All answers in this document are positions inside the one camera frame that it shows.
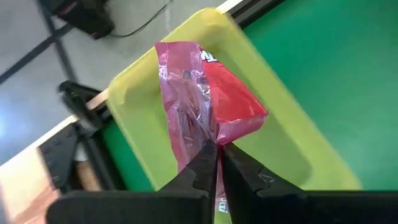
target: yellow plastic tray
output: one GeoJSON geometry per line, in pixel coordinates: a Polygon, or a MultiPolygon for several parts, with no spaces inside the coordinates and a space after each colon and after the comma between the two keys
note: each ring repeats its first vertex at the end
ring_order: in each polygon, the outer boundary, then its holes
{"type": "MultiPolygon", "coordinates": [[[[269,110],[265,125],[235,143],[270,170],[303,189],[360,189],[330,146],[241,29],[216,9],[203,9],[163,41],[191,40],[211,52],[269,110]]],[[[108,88],[108,106],[157,190],[177,174],[160,98],[154,48],[108,88]]]]}

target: red plastic bag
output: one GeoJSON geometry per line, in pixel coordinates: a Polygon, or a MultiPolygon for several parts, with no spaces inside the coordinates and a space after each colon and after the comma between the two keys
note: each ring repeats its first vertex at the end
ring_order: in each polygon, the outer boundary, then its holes
{"type": "MultiPolygon", "coordinates": [[[[158,42],[159,83],[180,172],[208,139],[227,144],[258,130],[267,110],[228,69],[195,42],[158,42]]],[[[216,208],[227,212],[219,162],[216,208]]]]}

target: gray floor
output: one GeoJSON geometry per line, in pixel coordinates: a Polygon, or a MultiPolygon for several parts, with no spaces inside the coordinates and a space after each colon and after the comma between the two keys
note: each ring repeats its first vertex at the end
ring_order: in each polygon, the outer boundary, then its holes
{"type": "MultiPolygon", "coordinates": [[[[116,32],[126,34],[137,29],[167,1],[110,0],[116,32]]],[[[194,12],[222,2],[174,0],[163,14],[134,36],[94,41],[73,29],[62,42],[79,82],[103,90],[120,71],[194,12]]],[[[56,19],[56,25],[61,27],[63,22],[56,19]]],[[[33,0],[0,1],[0,31],[0,73],[49,36],[33,0]]],[[[65,74],[51,46],[0,85],[0,164],[69,115],[55,92],[64,80],[65,74]]]]}

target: green mat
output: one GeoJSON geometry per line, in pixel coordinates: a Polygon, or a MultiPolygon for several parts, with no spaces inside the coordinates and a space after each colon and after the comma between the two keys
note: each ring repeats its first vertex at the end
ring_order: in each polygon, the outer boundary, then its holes
{"type": "MultiPolygon", "coordinates": [[[[366,189],[398,189],[398,1],[286,0],[244,29],[366,189]]],[[[130,190],[153,190],[113,122],[130,190]]]]}

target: transparent plastic wrapper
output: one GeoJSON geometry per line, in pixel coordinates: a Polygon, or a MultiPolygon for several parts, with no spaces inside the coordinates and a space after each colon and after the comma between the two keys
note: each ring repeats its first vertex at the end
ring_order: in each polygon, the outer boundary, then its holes
{"type": "MultiPolygon", "coordinates": [[[[258,130],[268,112],[222,63],[195,42],[158,42],[159,83],[180,172],[211,139],[217,145],[258,130]]],[[[216,209],[228,212],[220,161],[216,209]]]]}

